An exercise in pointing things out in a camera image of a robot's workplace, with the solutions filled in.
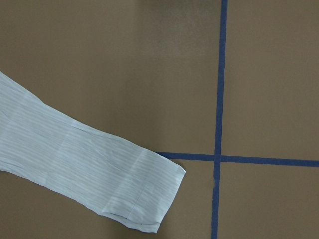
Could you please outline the light blue button-up shirt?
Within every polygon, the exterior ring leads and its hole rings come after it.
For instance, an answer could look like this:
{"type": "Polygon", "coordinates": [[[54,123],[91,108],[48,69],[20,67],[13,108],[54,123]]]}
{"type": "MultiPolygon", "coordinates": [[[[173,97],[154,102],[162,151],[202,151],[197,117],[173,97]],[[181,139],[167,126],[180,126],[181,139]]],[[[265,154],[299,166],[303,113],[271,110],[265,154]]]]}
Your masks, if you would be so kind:
{"type": "Polygon", "coordinates": [[[46,105],[0,77],[0,168],[128,228],[156,233],[185,170],[46,105]]]}

